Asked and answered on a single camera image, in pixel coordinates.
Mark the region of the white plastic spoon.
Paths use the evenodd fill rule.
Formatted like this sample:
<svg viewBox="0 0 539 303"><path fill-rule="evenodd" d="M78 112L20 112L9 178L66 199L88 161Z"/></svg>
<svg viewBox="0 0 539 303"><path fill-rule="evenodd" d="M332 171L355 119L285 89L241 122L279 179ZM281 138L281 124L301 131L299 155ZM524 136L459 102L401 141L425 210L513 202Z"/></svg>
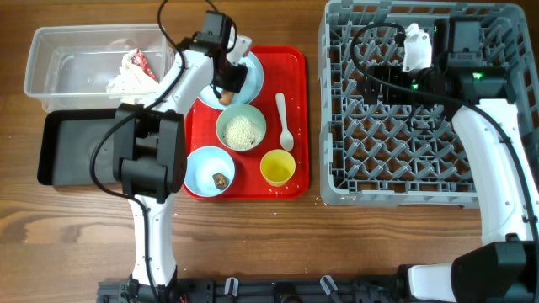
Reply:
<svg viewBox="0 0 539 303"><path fill-rule="evenodd" d="M294 139L291 132L288 129L287 116L286 116L286 99L283 93L277 93L275 95L275 102L278 109L281 122L280 144L286 151L291 151L294 146Z"/></svg>

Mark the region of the yellow plastic cup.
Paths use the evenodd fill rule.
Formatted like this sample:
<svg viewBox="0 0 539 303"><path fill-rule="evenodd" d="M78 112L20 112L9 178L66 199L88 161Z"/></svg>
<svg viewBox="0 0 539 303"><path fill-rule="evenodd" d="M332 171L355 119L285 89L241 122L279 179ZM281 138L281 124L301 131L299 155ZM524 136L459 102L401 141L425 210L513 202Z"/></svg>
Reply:
<svg viewBox="0 0 539 303"><path fill-rule="evenodd" d="M266 182L274 187L285 185L296 171L295 158L285 150L268 151L260 161L260 172Z"/></svg>

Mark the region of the brown sausage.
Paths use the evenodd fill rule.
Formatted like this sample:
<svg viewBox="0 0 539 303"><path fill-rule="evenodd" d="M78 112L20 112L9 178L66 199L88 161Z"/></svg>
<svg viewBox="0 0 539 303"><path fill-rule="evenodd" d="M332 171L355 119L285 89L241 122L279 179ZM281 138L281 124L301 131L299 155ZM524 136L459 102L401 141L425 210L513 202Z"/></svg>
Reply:
<svg viewBox="0 0 539 303"><path fill-rule="evenodd" d="M223 106L228 106L228 105L230 105L232 103L234 96L235 96L234 92L229 92L229 91L223 90L221 92L221 97L219 99L219 103L221 105L223 105Z"/></svg>

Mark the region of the brown food scrap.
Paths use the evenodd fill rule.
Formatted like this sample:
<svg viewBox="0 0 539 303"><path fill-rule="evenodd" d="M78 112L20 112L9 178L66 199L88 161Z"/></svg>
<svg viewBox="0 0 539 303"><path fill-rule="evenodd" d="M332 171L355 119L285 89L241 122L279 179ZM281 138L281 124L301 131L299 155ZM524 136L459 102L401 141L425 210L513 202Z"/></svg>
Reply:
<svg viewBox="0 0 539 303"><path fill-rule="evenodd" d="M213 174L212 179L216 188L219 190L225 190L229 186L228 178L222 173Z"/></svg>

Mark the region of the white rice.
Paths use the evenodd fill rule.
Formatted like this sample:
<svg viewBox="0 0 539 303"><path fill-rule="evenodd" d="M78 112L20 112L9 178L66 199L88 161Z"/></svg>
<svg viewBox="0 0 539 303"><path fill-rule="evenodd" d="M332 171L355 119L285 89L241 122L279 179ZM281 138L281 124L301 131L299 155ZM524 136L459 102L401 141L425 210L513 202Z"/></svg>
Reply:
<svg viewBox="0 0 539 303"><path fill-rule="evenodd" d="M261 129L246 116L237 116L227 122L223 133L226 145L244 151L255 147L262 138Z"/></svg>

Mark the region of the large light blue plate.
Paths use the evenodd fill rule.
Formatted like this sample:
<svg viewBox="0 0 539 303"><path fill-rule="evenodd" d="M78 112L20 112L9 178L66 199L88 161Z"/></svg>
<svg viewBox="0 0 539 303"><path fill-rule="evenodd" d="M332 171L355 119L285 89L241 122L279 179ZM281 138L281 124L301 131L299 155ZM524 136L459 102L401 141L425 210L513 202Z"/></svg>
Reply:
<svg viewBox="0 0 539 303"><path fill-rule="evenodd" d="M234 94L232 102L229 105L221 104L212 87L207 86L199 95L199 100L203 104L213 109L224 110L237 104L249 104L259 95L264 85L264 69L259 58L253 52L249 52L239 63L248 68L248 74L241 91Z"/></svg>

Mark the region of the mint green bowl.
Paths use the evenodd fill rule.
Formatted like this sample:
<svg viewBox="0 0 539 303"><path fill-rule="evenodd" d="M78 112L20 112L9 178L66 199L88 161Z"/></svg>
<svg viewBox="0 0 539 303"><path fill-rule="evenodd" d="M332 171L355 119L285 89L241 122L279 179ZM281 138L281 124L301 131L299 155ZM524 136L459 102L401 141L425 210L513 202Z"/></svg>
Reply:
<svg viewBox="0 0 539 303"><path fill-rule="evenodd" d="M225 109L216 121L219 141L235 152L247 152L258 146L266 133L266 119L260 110L249 104Z"/></svg>

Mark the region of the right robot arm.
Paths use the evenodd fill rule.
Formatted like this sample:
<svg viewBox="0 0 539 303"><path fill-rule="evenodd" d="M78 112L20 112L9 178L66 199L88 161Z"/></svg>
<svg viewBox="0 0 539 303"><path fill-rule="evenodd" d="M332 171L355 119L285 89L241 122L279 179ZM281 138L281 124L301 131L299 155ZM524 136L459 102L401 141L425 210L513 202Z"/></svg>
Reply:
<svg viewBox="0 0 539 303"><path fill-rule="evenodd" d="M515 90L501 66L483 62L475 18L435 21L431 34L398 26L403 67L363 69L365 98L441 105L466 153L478 194L482 246L450 263L403 265L405 300L535 302L538 191L522 146Z"/></svg>

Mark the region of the red and white wrapper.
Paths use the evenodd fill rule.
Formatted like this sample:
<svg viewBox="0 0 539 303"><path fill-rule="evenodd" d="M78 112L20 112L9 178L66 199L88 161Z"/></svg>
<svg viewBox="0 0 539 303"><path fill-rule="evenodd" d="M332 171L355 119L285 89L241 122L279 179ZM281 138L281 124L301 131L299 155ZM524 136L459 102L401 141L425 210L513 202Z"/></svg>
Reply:
<svg viewBox="0 0 539 303"><path fill-rule="evenodd" d="M119 73L106 86L108 93L146 93L158 85L146 56L139 49L123 55Z"/></svg>

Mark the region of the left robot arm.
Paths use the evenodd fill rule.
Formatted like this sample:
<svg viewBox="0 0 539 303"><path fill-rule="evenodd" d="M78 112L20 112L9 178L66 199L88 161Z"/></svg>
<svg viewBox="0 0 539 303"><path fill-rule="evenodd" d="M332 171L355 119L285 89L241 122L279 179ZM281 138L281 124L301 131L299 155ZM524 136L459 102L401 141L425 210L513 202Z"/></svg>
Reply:
<svg viewBox="0 0 539 303"><path fill-rule="evenodd" d="M113 175L135 223L136 265L118 293L99 301L179 302L172 249L172 210L187 169L184 117L198 95L241 90L248 69L239 64L250 44L231 17L208 11L202 30L176 46L173 66L139 104L122 104L108 135Z"/></svg>

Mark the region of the small light blue bowl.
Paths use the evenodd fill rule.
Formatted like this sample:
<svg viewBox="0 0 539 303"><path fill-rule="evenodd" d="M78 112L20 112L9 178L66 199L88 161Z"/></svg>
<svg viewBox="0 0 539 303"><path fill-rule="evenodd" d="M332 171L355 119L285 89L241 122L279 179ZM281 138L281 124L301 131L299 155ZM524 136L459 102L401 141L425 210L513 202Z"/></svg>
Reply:
<svg viewBox="0 0 539 303"><path fill-rule="evenodd" d="M217 146L203 146L188 156L184 186L199 197L215 197L232 185L235 172L235 163L226 151ZM212 179L215 173L222 173L228 178L229 186L225 190L216 188Z"/></svg>

